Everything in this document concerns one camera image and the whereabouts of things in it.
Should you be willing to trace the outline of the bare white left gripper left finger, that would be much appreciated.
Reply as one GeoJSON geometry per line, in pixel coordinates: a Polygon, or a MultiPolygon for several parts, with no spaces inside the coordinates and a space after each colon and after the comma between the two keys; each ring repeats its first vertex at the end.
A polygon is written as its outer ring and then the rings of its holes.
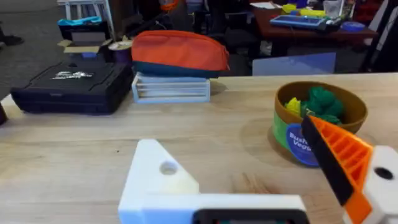
{"type": "Polygon", "coordinates": [[[198,182],[155,139],[137,143],[118,206],[121,223],[144,223],[147,195],[199,194],[198,182]]]}

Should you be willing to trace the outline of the white orange left gripper right finger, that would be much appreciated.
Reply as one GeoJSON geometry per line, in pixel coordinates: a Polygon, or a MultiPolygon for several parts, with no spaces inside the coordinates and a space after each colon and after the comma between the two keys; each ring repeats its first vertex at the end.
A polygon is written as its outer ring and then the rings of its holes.
{"type": "Polygon", "coordinates": [[[397,224],[397,151],[306,116],[302,134],[349,224],[397,224]]]}

